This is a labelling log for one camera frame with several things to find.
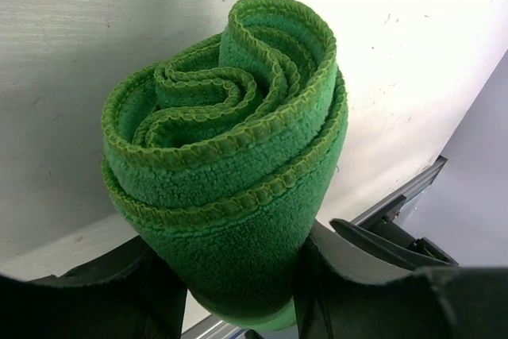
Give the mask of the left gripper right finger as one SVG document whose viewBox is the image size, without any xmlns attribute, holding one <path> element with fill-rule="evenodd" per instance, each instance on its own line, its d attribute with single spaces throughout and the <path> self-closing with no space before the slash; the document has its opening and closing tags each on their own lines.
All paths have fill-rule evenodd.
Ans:
<svg viewBox="0 0 508 339">
<path fill-rule="evenodd" d="M 344 220 L 315 222 L 294 284 L 300 338 L 505 338 L 506 268 L 464 268 Z"/>
</svg>

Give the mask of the green microfiber towel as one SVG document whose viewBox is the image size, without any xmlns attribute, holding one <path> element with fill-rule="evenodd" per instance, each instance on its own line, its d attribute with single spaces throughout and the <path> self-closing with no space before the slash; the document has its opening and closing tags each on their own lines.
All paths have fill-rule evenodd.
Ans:
<svg viewBox="0 0 508 339">
<path fill-rule="evenodd" d="M 123 79 L 102 116 L 113 204 L 210 313 L 296 322 L 298 253 L 348 128 L 337 40 L 295 0 L 239 0 L 225 29 Z"/>
</svg>

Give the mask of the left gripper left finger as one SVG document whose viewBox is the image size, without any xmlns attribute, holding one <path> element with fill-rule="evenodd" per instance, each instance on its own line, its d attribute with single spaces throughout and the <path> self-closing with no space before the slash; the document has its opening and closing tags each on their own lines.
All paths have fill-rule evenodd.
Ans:
<svg viewBox="0 0 508 339">
<path fill-rule="evenodd" d="M 3 338 L 179 338 L 187 288 L 136 237 L 64 273 L 1 277 Z"/>
</svg>

